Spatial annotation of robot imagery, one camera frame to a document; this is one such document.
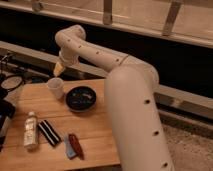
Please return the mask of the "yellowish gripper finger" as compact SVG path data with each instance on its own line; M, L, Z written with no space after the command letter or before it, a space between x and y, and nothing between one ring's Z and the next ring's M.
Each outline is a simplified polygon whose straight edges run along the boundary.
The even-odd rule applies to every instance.
M61 62L57 62L53 70L53 75L58 77L65 70L65 66Z

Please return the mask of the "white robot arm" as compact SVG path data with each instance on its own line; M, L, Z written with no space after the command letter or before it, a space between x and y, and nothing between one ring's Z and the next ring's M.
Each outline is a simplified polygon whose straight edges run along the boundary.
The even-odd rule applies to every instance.
M157 110L157 70L132 55L92 44L80 25L55 34L60 47L54 74L80 57L105 70L107 113L123 171L175 171Z

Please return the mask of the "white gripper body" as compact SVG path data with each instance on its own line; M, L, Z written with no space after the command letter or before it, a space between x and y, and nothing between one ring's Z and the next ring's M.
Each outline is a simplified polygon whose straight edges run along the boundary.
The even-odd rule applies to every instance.
M79 63L78 57L79 55L77 53L74 53L69 50L61 50L59 52L59 61L65 67L78 64Z

